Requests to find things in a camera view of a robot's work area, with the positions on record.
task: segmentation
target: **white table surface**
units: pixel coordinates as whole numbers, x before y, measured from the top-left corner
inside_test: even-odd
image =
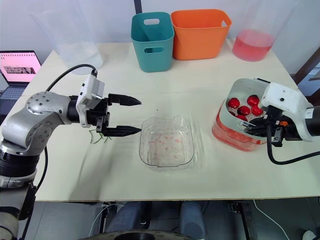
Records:
[[[226,43],[213,59],[173,61],[166,72],[140,70],[132,43],[101,44],[105,63],[98,78],[108,93],[130,94],[138,106],[110,108],[110,126],[140,127],[152,116],[182,115],[191,122],[194,164],[188,169],[155,171],[139,157],[140,133],[90,144],[89,130],[79,124],[59,126],[48,142],[49,164],[38,201],[217,200],[268,199],[320,195],[320,157],[290,165],[270,162],[267,147],[243,152],[212,135],[219,107],[233,82],[261,77],[292,88],[297,86],[271,51],[260,62],[245,62]],[[24,107],[28,96],[43,91],[66,70],[52,52],[9,115]],[[85,76],[68,75],[52,89],[77,95]],[[284,141],[273,148],[277,160],[319,150],[319,143]],[[37,183],[44,155],[37,165]]]

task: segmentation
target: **laptop keyboard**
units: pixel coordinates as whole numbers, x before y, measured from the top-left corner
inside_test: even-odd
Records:
[[[18,100],[24,92],[24,90],[24,88],[19,87],[8,87],[0,96],[0,99]]]

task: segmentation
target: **orange basket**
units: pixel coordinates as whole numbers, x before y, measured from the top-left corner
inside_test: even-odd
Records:
[[[232,23],[219,9],[174,11],[171,19],[175,32],[173,57],[178,60],[216,57]]]

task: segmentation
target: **red fruit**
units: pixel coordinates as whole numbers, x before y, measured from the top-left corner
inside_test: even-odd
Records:
[[[253,107],[259,104],[259,97],[257,95],[251,95],[247,98],[246,102],[249,106]]]
[[[239,115],[237,115],[237,116],[235,116],[235,117],[238,118],[238,119],[241,119],[241,120],[243,120],[243,121],[248,122],[248,119],[247,119],[245,116],[241,115],[241,114],[239,114]]]
[[[252,114],[255,115],[255,116],[260,116],[261,114],[264,113],[264,111],[263,111],[261,108],[259,108],[258,106],[253,106],[253,107],[251,108],[251,112],[252,112]]]
[[[240,101],[238,100],[238,98],[233,97],[228,101],[228,107],[229,108],[233,108],[236,109],[240,106]]]
[[[250,114],[251,111],[250,111],[250,108],[248,108],[247,106],[241,106],[238,108],[236,112],[240,115],[247,116]]]

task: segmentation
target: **cable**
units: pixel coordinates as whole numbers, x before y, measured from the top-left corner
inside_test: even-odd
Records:
[[[31,210],[30,215],[28,216],[28,219],[27,219],[25,226],[24,226],[22,236],[19,240],[25,240],[33,212],[34,212],[34,209]]]
[[[121,204],[116,204],[116,203],[110,204],[110,205],[108,205],[108,206],[105,206],[105,207],[97,214],[97,216],[96,216],[95,219],[93,220],[93,223],[92,223],[92,225],[91,225],[91,228],[90,228],[89,236],[88,236],[88,237],[91,236],[92,229],[94,228],[95,222],[97,221],[97,219],[98,219],[98,217],[100,216],[100,214],[101,214],[104,210],[106,210],[107,208],[109,208],[109,207],[111,207],[111,206],[115,206],[115,205],[116,205],[116,206],[123,207],[123,205],[121,205]]]
[[[208,208],[208,206],[209,206],[209,203],[210,203],[210,201],[208,200],[208,201],[207,201],[207,204],[206,204],[206,206],[205,206],[205,208],[204,208],[204,211],[203,211],[202,215],[205,215],[205,213],[206,213],[206,211],[207,211],[207,208]]]
[[[270,219],[273,223],[275,223],[281,230],[282,232],[284,233],[285,237],[287,240],[290,240],[290,238],[288,237],[288,235],[286,234],[285,230],[282,228],[282,226],[279,225],[279,223],[277,223],[275,220],[273,220],[271,217],[269,217],[266,213],[264,213],[260,208],[258,208],[257,204],[256,204],[256,201],[253,199],[253,203],[254,203],[254,206],[255,208],[260,212],[262,213],[263,215],[265,215],[268,219]]]
[[[320,155],[320,151],[316,151],[316,152],[313,152],[313,153],[309,153],[309,154],[306,154],[306,155],[303,155],[303,156],[296,157],[296,158],[291,159],[291,160],[277,161],[277,160],[274,159],[274,156],[272,154],[272,139],[271,139],[271,137],[272,137],[272,124],[269,123],[266,126],[266,147],[267,147],[267,152],[268,152],[269,159],[274,164],[277,164],[277,165],[293,164],[293,163],[296,163],[298,161],[301,161],[301,160],[304,160],[304,159],[308,159],[308,158]]]
[[[68,73],[71,73],[73,70],[78,69],[78,68],[83,68],[83,67],[89,67],[92,68],[92,72],[91,74],[94,76],[97,76],[97,70],[94,66],[90,65],[90,64],[79,64],[76,65],[74,67],[69,68],[67,71],[65,71],[64,73],[62,73],[60,76],[58,76],[56,78],[56,80],[54,80],[51,85],[45,90],[46,92],[50,91],[54,85],[56,85],[57,82],[60,81],[60,79],[62,79],[65,75],[67,75]]]
[[[170,232],[173,232],[174,230],[176,230],[179,226],[174,227],[173,229],[170,230]]]
[[[46,176],[47,168],[48,168],[48,149],[47,149],[47,146],[45,146],[45,148],[44,148],[44,158],[45,158],[44,169],[43,169],[43,173],[42,173],[41,179],[39,181],[39,184],[36,187],[36,192],[38,192],[41,184],[43,183],[45,176]]]

